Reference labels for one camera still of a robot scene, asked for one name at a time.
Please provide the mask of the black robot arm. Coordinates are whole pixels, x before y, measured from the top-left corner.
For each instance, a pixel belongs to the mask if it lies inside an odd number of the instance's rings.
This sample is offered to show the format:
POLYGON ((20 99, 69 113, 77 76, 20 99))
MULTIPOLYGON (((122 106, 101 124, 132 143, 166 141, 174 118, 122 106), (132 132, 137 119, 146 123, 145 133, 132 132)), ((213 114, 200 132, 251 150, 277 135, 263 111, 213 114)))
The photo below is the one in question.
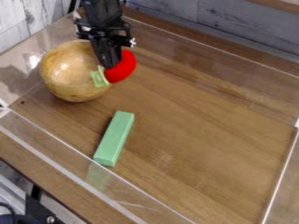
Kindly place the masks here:
POLYGON ((100 65, 112 68, 121 60, 121 48, 133 47, 130 24, 122 20, 118 0, 80 0, 85 17, 76 18, 80 39, 89 41, 100 65))

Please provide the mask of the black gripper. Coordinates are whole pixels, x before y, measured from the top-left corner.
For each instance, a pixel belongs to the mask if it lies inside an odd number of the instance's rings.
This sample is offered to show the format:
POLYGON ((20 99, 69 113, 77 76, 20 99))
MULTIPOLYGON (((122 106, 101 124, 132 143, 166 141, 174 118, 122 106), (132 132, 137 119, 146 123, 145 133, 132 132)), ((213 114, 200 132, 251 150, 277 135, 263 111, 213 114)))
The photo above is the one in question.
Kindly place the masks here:
POLYGON ((121 46, 136 45, 136 39, 130 34, 132 25, 121 18, 101 27, 92 25, 85 18, 76 17, 73 23, 78 38, 90 42, 100 65, 112 68, 121 60, 121 46))

